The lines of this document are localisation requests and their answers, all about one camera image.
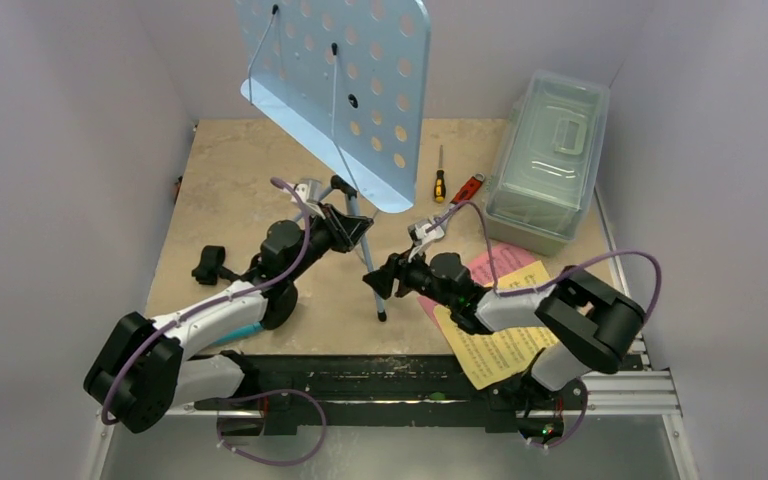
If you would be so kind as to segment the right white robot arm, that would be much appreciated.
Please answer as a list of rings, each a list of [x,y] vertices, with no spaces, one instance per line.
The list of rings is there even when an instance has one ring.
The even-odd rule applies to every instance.
[[[470,335],[545,327],[556,343],[531,361],[521,381],[524,399],[544,407],[584,374],[613,374],[648,319],[643,307],[584,266],[566,267],[538,287],[498,291],[476,282],[456,253],[431,260],[392,254],[363,281],[384,299],[416,293],[447,308]]]

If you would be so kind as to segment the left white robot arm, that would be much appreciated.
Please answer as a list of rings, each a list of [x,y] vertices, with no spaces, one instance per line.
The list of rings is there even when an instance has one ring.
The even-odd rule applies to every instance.
[[[228,286],[172,313],[147,318],[131,312],[116,323],[83,380],[102,422],[141,433],[182,404],[223,399],[235,409],[252,405],[258,382],[244,356],[200,352],[240,328],[281,326],[298,300],[296,279],[329,252],[352,252],[373,223],[318,204],[301,221],[273,223],[242,274],[224,268],[223,248],[205,247],[194,278],[202,284],[224,279]]]

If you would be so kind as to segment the light blue music stand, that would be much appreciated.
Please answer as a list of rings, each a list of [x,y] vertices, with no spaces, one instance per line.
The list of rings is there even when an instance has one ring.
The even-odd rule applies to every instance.
[[[420,1],[239,1],[241,95],[332,173],[319,204],[417,199],[431,22]]]

